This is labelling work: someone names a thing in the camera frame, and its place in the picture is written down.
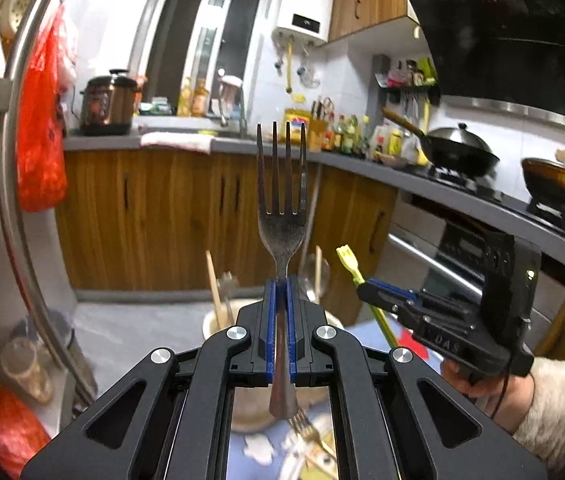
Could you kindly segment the person's right hand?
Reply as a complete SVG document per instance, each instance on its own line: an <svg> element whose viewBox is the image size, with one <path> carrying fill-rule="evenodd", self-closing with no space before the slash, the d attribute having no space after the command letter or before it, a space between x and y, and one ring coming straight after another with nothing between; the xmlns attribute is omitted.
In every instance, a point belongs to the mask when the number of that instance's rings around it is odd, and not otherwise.
<svg viewBox="0 0 565 480"><path fill-rule="evenodd" d="M535 384L526 377L492 377L471 385L460 373L460 365L444 360L441 375L450 385L471 400L485 402L483 412L501 428L514 434L532 405Z"/></svg>

